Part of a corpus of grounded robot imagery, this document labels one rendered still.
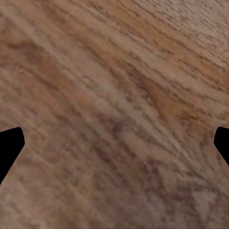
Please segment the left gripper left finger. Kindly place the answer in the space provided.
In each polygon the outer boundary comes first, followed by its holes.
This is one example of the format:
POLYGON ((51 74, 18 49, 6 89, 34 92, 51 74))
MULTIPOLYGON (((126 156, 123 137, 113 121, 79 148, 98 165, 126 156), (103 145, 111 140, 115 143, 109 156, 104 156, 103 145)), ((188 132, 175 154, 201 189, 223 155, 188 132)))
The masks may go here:
POLYGON ((0 184, 24 146, 21 127, 0 132, 0 184))

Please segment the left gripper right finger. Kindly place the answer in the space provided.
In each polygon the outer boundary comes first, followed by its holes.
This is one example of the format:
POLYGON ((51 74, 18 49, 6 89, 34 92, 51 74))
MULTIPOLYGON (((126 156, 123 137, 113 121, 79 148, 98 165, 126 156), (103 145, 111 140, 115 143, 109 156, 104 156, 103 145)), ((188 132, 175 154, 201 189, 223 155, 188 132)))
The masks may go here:
POLYGON ((229 165, 229 129, 218 127, 215 133, 214 145, 221 153, 227 164, 229 165))

